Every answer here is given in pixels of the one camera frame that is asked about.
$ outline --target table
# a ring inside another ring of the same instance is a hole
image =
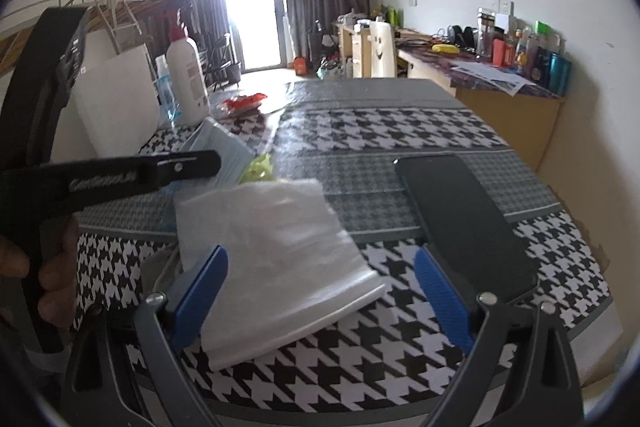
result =
[[[607,283],[569,215],[484,121],[435,84],[407,79],[310,80],[267,94],[272,107],[283,108],[222,123],[256,153],[271,152],[277,176],[318,178],[391,289],[318,333],[228,369],[211,371],[197,345],[185,350],[186,370],[213,411],[306,427],[409,417],[419,425],[433,409],[462,354],[440,331],[415,280],[412,259],[422,234],[392,165],[403,155],[452,152],[476,174],[540,264],[540,287],[530,302],[545,296],[557,303],[578,373],[588,376],[622,331]],[[178,150],[192,132],[158,132],[142,153]],[[141,260],[177,240],[162,228],[168,199],[160,192],[80,214],[76,324],[100,296],[110,307],[137,304]],[[512,352],[503,352],[503,368]],[[129,354],[144,384],[140,352],[132,347]],[[494,387],[505,377],[499,371]]]
[[[409,78],[428,78],[455,96],[538,171],[564,103],[561,97],[537,85],[524,86],[511,97],[481,78],[452,70],[452,59],[431,52],[429,46],[398,44],[398,57],[409,64]]]

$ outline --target blue clamp pad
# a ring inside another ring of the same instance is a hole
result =
[[[168,331],[168,342],[174,353],[191,346],[200,334],[228,270],[226,250],[215,247],[211,255],[182,274],[167,292],[161,322]]]
[[[418,248],[415,253],[414,271],[445,335],[468,355],[475,343],[469,311],[426,247]]]

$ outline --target hand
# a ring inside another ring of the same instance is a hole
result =
[[[45,321],[59,328],[68,328],[76,316],[79,237],[78,221],[71,216],[62,234],[62,252],[38,273],[40,285],[45,290],[38,302],[38,311]],[[0,236],[0,275],[23,279],[28,273],[29,258],[26,254]]]

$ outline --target white bottle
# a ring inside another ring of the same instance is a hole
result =
[[[180,106],[178,124],[197,125],[209,116],[210,109],[198,49],[186,30],[177,24],[172,26],[169,38],[171,45],[166,52],[166,61],[175,100]]]

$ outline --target white chair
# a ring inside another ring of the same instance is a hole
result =
[[[398,76],[396,63],[396,32],[386,22],[372,22],[371,31],[371,77],[395,78]]]

